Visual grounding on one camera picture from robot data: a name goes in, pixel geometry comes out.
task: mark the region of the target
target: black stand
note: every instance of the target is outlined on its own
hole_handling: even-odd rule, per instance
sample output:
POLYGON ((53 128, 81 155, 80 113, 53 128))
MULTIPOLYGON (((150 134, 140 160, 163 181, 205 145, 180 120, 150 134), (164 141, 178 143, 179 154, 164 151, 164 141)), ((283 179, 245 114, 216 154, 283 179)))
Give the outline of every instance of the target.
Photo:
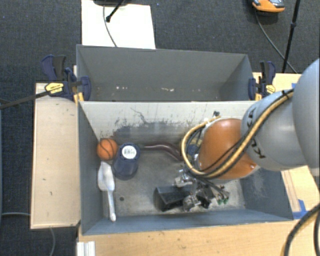
POLYGON ((282 73, 285 72, 286 67, 287 67, 291 41, 292 41, 292 37, 294 35, 295 27, 297 26, 296 21, 297 21, 297 16, 298 16, 299 5, 300 5, 300 0, 296 0, 295 6, 294 6, 294 11, 293 11, 291 27, 290 27, 290 34, 289 34, 288 44, 286 45, 284 62, 283 62, 283 66, 282 66, 282 73))
POLYGON ((105 21, 106 21, 106 22, 108 22, 108 23, 110 22, 111 17, 116 13, 116 11, 117 11, 117 10, 119 9, 119 7, 124 3, 124 1, 125 1, 125 0, 120 0, 120 1, 117 3, 116 7, 113 9, 113 11, 110 13, 110 15, 105 18, 105 21))

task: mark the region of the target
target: bin floor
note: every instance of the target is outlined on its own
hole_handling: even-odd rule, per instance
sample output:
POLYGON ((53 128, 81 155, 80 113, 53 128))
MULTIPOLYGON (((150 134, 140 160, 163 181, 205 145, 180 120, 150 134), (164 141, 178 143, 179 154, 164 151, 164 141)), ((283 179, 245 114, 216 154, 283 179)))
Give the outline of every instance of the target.
MULTIPOLYGON (((136 175, 130 180, 115 178, 115 190, 113 193, 115 213, 118 217, 145 216, 182 213, 180 208, 166 212, 157 210, 153 202, 153 193, 156 187, 170 186, 179 176, 179 170, 184 163, 178 162, 164 151, 141 151, 139 168, 136 175)), ((218 205, 214 199, 209 209, 194 207, 191 212, 219 211, 226 209, 244 209, 245 201, 242 188, 238 180, 232 180, 224 184, 225 190, 230 193, 226 205, 218 205)), ((103 193, 103 209, 105 217, 108 217, 108 196, 103 193)))

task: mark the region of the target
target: brown tube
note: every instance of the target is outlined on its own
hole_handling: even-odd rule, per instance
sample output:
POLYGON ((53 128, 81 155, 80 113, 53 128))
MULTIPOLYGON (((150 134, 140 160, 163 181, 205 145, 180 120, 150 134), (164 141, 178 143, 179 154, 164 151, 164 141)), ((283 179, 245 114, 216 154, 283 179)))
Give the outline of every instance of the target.
POLYGON ((159 142, 159 143, 153 143, 148 145, 143 145, 140 147, 142 150, 162 150, 169 153, 170 156, 172 156, 177 161, 183 161, 183 158, 180 154, 180 150, 171 143, 167 142, 159 142))

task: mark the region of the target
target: clamp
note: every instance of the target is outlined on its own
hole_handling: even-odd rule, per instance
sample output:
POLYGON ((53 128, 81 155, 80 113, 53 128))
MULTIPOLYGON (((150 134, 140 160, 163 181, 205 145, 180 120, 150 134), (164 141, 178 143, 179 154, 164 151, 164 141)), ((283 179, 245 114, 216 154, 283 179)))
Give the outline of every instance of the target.
POLYGON ((260 67, 262 76, 259 76, 258 83, 253 77, 249 79, 248 94, 250 100, 261 100, 276 91, 272 84, 276 76, 275 65, 271 61, 261 61, 260 67))

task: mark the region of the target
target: white label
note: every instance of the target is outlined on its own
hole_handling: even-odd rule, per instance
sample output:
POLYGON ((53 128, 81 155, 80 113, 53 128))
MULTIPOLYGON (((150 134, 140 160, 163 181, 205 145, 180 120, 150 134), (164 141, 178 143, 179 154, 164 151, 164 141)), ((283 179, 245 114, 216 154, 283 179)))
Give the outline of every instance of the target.
POLYGON ((122 149, 122 155, 126 158, 126 159, 134 159, 137 155, 137 150, 135 149, 134 146, 125 146, 122 149))

